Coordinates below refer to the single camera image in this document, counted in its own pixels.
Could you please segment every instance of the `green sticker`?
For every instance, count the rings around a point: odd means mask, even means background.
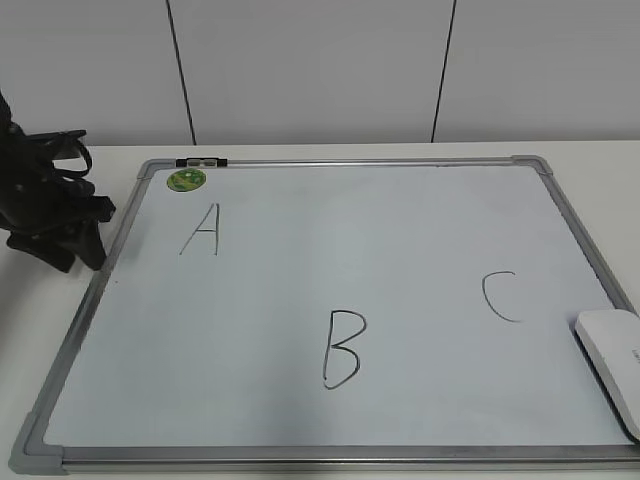
[[[202,170],[185,168],[172,173],[167,179],[167,186],[174,192],[190,192],[200,188],[207,181],[207,176]]]

